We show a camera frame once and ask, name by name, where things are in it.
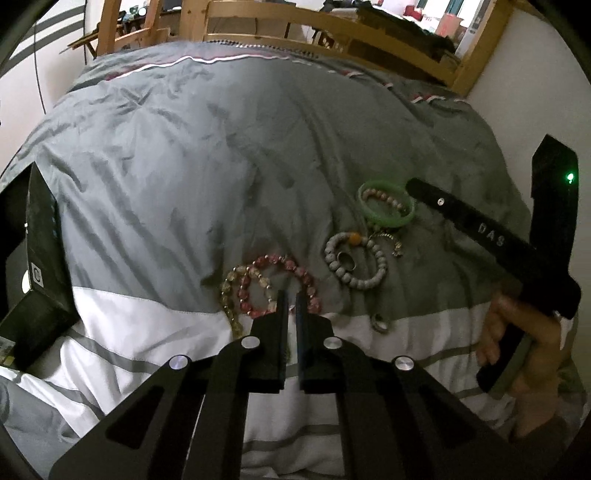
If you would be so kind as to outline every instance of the human hand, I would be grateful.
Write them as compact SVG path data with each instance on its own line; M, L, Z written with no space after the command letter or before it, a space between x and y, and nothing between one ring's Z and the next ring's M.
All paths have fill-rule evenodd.
M554 416L558 369L568 352L560 350L560 323L556 319L529 304L499 294L491 302L476 349L480 366L498 361L501 354L498 342L509 323L529 333L534 340L524 366L508 391L517 399L514 436L521 437Z

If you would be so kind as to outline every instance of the open black box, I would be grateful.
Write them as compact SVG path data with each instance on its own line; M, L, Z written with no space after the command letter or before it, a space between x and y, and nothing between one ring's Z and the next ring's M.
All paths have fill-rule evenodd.
M0 193L0 365L28 368L78 320L57 202L32 163Z

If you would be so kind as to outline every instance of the metal screw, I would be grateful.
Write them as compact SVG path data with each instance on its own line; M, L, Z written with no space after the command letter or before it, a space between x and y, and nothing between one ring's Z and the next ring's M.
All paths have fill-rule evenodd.
M328 337L324 339L324 346L328 350L336 350L343 346L343 341L338 337Z
M173 370L182 370L189 364L189 359L184 355L177 355L170 359L168 366Z
M408 356L399 356L394 361L394 366L399 370L404 370L405 372L408 372L409 370L412 370L414 368L414 362L413 359Z
M256 348L260 344L261 344L261 341L259 340L259 338L252 336L252 335L249 335L248 337L244 337L241 342L241 345L244 348L248 348L248 349Z

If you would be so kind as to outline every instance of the white bead bracelet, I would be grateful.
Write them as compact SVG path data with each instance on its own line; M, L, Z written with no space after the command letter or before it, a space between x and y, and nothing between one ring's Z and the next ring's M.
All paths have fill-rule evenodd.
M378 262L378 271L372 278L368 280L360 280L357 277L351 275L351 273L347 272L343 265L339 262L335 253L336 247L339 243L345 240L347 240L349 245L352 247L357 247L360 245L367 248L374 254L375 259ZM329 269L334 272L334 274L342 283L357 290L369 290L370 288L377 287L384 279L386 272L388 271L388 262L386 260L386 256L379 249L379 246L376 245L373 240L370 240L366 236L361 236L361 234L357 232L341 232L333 235L329 241L326 242L326 247L324 249L324 260L329 266Z

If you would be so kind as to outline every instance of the wooden bed frame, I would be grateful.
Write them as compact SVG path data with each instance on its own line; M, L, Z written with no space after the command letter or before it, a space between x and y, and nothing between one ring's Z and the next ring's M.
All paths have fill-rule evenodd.
M179 35L170 37L170 28L159 28L163 0L151 0L144 27L117 38L117 17L121 0L105 0L98 33L96 53L104 55L133 42L141 47L151 46L172 39L210 41L232 40L246 44L269 45L311 53L354 60L374 69L381 69L365 59L346 52L346 43L360 41L393 55L410 66L420 69L430 78L451 88L460 95L467 95L484 70L505 26L513 13L516 0L491 0L489 8L469 51L458 66L439 63L416 48L386 35L383 31L357 22L338 18L327 13L297 8L293 5L259 3L252 0L183 0L180 12ZM209 33L212 18L254 18L275 20L288 24L306 25L330 33L334 38L348 39L338 48L325 48L317 44L267 35L244 33Z

